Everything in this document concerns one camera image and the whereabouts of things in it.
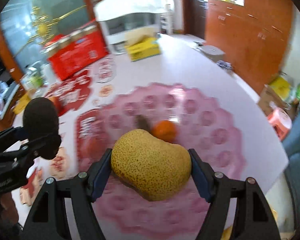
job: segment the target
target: white table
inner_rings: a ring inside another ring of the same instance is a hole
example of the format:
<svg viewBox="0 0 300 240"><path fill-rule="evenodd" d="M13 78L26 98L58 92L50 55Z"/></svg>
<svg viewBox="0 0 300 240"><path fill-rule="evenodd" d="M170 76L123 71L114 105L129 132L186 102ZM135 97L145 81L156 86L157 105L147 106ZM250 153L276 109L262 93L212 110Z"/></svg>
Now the white table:
<svg viewBox="0 0 300 240"><path fill-rule="evenodd" d="M137 62L131 62L128 55L113 56L116 64L116 77L107 84L113 87L113 93L105 98L98 98L98 91L105 84L92 82L89 86L92 93L77 111L68 111L60 117L60 123L74 120L80 114L95 108L94 100L97 98L101 104L108 104L116 94L130 93L136 86L146 86L151 82L159 82L168 85L181 83L187 88L199 88L206 96L218 99L220 107L230 112L233 116L234 126L242 132L242 154L246 158L241 180L247 177L254 177L264 193L266 193L282 173L288 159L273 128L268 124L263 112L246 92L226 72L206 58L201 53L191 49L183 42L163 36L159 39L162 54L150 57ZM77 162L75 153L75 134L68 132L74 130L74 123L67 122L67 125L60 125L60 134L65 134L62 147L66 148L70 158L70 167L67 176L71 177L77 173ZM14 126L22 125L22 116L19 115L14 121ZM11 149L19 147L16 143ZM36 162L43 167L43 179L49 177L48 161L40 159ZM21 224L24 224L29 207L22 205L19 200L19 190L12 192L16 202ZM234 212L234 205L231 204L230 211ZM73 223L73 217L69 215L69 222ZM147 237L136 237L133 235L121 235L119 229L108 222L100 222L109 234L120 236L120 239L150 239ZM195 234L174 236L171 239L194 239Z"/></svg>

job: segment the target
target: cardboard box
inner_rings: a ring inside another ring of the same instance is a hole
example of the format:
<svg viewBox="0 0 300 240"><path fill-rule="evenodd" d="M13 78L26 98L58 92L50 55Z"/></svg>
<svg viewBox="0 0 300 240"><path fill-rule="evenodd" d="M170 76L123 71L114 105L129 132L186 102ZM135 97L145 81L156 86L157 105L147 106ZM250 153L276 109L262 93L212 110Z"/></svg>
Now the cardboard box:
<svg viewBox="0 0 300 240"><path fill-rule="evenodd" d="M264 114L268 116L273 111L271 105L280 107L288 114L291 120L296 117L297 107L294 105L289 105L286 102L282 101L282 99L274 92L274 90L270 86L265 85L265 88L261 92L258 106L262 109Z"/></svg>
<svg viewBox="0 0 300 240"><path fill-rule="evenodd" d="M125 48L131 61L141 60L161 53L157 38L154 37L145 38L143 41Z"/></svg>
<svg viewBox="0 0 300 240"><path fill-rule="evenodd" d="M67 46L64 48L57 47L55 51L48 60L61 80L65 80L84 67L108 55L99 30L84 35L76 41L69 41Z"/></svg>

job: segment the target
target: wooden cabinet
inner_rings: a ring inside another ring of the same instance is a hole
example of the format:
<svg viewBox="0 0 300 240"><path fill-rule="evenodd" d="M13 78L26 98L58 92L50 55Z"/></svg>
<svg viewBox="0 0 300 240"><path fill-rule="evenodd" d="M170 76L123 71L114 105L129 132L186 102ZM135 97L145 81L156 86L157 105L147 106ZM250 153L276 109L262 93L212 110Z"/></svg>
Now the wooden cabinet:
<svg viewBox="0 0 300 240"><path fill-rule="evenodd" d="M206 41L257 93L281 68L290 36L291 0L245 0L245 7L209 0Z"/></svg>

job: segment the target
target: yellow speckled pear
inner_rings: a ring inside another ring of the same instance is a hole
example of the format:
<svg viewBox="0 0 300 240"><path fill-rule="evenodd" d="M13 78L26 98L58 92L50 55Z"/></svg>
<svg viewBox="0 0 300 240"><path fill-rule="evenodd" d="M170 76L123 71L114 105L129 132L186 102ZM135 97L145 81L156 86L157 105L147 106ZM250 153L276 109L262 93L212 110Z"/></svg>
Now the yellow speckled pear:
<svg viewBox="0 0 300 240"><path fill-rule="evenodd" d="M111 168L145 199L161 201L172 197L187 183L191 159L181 145L164 142L145 130L136 129L115 143Z"/></svg>

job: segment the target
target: yellow cardboard box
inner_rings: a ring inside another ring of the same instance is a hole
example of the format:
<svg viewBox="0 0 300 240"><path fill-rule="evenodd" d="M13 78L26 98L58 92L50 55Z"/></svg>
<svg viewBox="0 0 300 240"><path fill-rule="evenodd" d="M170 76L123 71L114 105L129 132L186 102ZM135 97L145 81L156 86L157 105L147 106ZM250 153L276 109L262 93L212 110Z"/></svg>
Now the yellow cardboard box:
<svg viewBox="0 0 300 240"><path fill-rule="evenodd" d="M132 46L126 46L125 48L131 61L141 60L161 53L157 38L155 37L145 38L143 41Z"/></svg>

